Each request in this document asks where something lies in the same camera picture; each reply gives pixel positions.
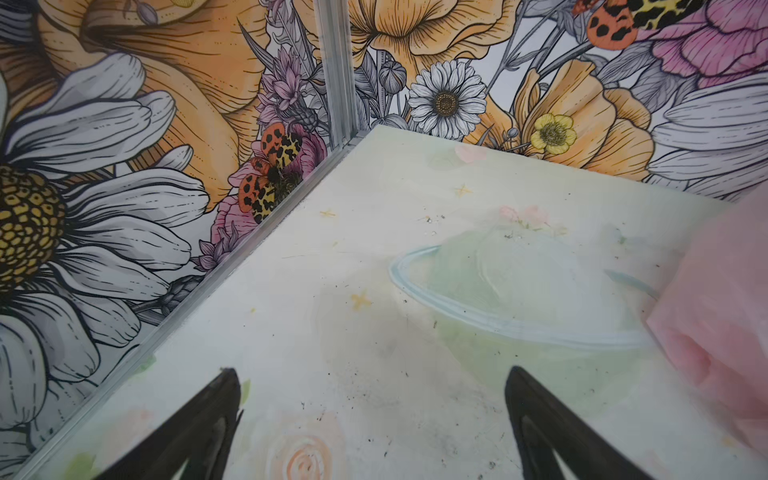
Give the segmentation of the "pink plastic bag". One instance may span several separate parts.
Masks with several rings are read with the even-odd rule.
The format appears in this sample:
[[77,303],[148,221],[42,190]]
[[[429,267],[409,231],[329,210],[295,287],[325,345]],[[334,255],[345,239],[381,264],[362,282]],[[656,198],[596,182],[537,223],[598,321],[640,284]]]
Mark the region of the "pink plastic bag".
[[767,186],[705,223],[648,320],[672,366],[767,452]]

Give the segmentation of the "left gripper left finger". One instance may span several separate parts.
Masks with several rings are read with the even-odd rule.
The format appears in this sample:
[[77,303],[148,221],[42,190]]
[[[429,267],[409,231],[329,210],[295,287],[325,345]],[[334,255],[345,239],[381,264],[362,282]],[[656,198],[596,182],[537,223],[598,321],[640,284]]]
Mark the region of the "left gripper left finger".
[[233,368],[211,382],[99,479],[221,479],[242,412]]

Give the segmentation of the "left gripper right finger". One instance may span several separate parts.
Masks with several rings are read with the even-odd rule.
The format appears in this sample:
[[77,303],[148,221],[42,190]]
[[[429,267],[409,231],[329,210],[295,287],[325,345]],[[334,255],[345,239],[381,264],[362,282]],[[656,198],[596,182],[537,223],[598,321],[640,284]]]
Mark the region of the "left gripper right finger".
[[560,464],[578,479],[648,479],[520,366],[505,383],[505,404],[526,479],[562,479]]

